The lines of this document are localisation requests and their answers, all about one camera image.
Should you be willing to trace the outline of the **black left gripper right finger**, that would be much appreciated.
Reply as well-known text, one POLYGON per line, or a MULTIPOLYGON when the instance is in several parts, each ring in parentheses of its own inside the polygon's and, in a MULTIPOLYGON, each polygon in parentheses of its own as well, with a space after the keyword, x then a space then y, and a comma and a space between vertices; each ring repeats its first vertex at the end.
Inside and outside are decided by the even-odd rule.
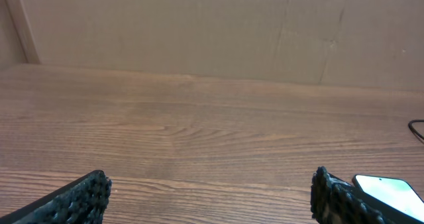
POLYGON ((423 224, 328 173, 324 166, 313 174, 310 204, 319 224, 423 224))

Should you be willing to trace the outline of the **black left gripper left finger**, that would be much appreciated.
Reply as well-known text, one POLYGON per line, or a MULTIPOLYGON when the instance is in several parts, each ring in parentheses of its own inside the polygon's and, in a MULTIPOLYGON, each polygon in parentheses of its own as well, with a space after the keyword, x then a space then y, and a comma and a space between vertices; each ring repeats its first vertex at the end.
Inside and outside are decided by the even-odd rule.
POLYGON ((102 224, 112 180, 94 170, 1 217, 1 224, 102 224))

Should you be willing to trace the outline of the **blue Galaxy smartphone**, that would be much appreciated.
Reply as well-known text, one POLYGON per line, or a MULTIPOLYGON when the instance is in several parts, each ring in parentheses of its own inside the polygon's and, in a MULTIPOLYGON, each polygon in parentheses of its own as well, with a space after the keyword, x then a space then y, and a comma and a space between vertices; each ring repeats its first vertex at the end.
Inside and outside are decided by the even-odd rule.
POLYGON ((352 181, 366 194, 423 223, 423 200, 406 181, 362 174, 352 181))

